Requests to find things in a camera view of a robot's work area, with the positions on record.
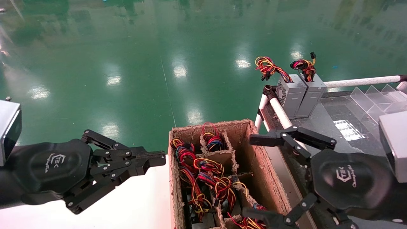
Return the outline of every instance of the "white table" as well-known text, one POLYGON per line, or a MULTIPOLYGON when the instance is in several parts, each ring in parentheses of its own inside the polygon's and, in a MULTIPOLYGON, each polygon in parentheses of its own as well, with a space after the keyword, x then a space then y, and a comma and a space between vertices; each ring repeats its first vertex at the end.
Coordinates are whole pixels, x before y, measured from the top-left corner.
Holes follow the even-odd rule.
POLYGON ((0 228, 169 229, 169 189, 167 163, 149 168, 144 176, 131 177, 79 215, 61 200, 2 209, 0 228))

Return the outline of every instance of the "red wire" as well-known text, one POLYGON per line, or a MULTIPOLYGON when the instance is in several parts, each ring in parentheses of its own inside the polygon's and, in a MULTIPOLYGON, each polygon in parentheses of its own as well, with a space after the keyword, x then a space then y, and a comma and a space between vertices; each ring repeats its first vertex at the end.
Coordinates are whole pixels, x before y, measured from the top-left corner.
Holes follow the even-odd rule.
POLYGON ((205 122, 205 123, 202 125, 202 135, 205 133, 205 125, 207 125, 207 124, 210 124, 210 125, 215 129, 215 135, 216 135, 216 136, 219 136, 218 129, 217 129, 216 126, 215 126, 213 123, 211 123, 211 122, 205 122))

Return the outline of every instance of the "cardboard box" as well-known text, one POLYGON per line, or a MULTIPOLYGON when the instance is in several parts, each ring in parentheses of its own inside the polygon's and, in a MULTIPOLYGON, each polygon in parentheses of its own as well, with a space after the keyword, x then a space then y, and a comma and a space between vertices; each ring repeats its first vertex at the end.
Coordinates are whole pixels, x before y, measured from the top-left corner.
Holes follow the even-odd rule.
MULTIPOLYGON (((169 132, 169 143, 174 138, 193 143, 195 153, 198 156, 222 163, 227 175, 238 175, 239 181, 244 183, 248 189, 246 193, 246 189, 242 185, 234 185, 239 191, 243 207, 252 207, 254 203, 259 203, 268 210, 287 214, 291 207, 266 150, 264 147, 249 144, 249 135, 257 134, 254 123, 245 119, 242 121, 214 123, 214 125, 225 140, 225 150, 208 152, 202 136, 202 125, 173 128, 169 132)), ((205 126, 205 130, 206 132, 214 132, 211 126, 205 126)), ((171 228, 185 229, 183 206, 186 203, 182 198, 179 164, 175 156, 175 150, 171 148, 170 144, 168 144, 168 160, 170 169, 171 228)), ((215 210, 214 228, 237 228, 230 218, 222 216, 220 206, 216 207, 215 210)), ((233 218, 240 220, 241 216, 237 214, 233 218)))

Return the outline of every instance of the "white pipe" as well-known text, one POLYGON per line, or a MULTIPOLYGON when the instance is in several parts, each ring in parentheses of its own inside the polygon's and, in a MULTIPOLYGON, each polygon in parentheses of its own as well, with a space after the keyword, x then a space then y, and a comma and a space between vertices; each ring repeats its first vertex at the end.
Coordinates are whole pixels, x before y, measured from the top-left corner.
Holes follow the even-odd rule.
POLYGON ((270 131, 270 127, 269 127, 269 125, 267 125, 266 120, 264 120, 263 123, 264 123, 264 126, 266 127, 267 132, 269 132, 269 131, 270 131))
POLYGON ((259 114, 257 114, 256 116, 256 121, 254 122, 254 126, 257 129, 257 132, 260 131, 260 126, 261 126, 261 116, 259 114))
POLYGON ((360 85, 372 85, 372 84, 388 84, 400 82, 401 77, 399 75, 365 78, 365 79, 348 79, 339 81, 324 82, 327 88, 340 88, 340 87, 354 87, 360 85))
MULTIPOLYGON (((293 125, 290 119, 288 118, 287 114, 285 113, 284 109, 282 108, 281 104, 277 100, 277 98, 272 98, 270 100, 270 105, 273 107, 273 110, 276 113, 284 129, 287 129, 288 127, 291 127, 293 125)), ((306 147, 302 142, 299 141, 296 142, 306 150, 306 147)))
POLYGON ((267 104, 267 101, 268 101, 268 99, 267 99, 267 96, 265 95, 265 94, 262 94, 261 95, 261 100, 260 100, 260 105, 258 106, 258 108, 261 110, 261 109, 264 109, 264 107, 266 106, 266 104, 267 104))
MULTIPOLYGON (((260 110, 264 109, 264 107, 267 104, 267 101, 268 101, 267 96, 265 94, 262 94, 261 99, 260 99, 260 105, 258 106, 258 108, 260 110)), ((254 126, 257 128, 257 132, 260 131, 261 121, 262 121, 261 116, 259 114, 257 114, 256 121, 254 122, 254 126)))

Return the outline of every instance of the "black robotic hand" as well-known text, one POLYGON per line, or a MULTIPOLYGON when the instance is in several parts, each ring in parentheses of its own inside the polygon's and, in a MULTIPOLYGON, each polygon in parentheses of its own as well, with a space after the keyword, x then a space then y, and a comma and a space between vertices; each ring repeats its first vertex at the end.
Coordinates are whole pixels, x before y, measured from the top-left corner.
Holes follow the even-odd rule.
POLYGON ((81 140, 14 147, 0 167, 0 209, 64 200, 79 214, 129 177, 165 163, 163 151, 129 148, 91 130, 81 140))
POLYGON ((407 183, 397 181, 385 156, 338 153, 334 139, 296 126, 251 135, 250 144, 293 152, 306 167, 309 193, 286 216, 255 209, 244 209, 243 216, 260 219, 269 228, 296 228, 301 215, 318 204, 339 221, 336 229, 358 228, 347 216, 407 224, 407 183), (296 140, 321 151, 311 156, 296 140))

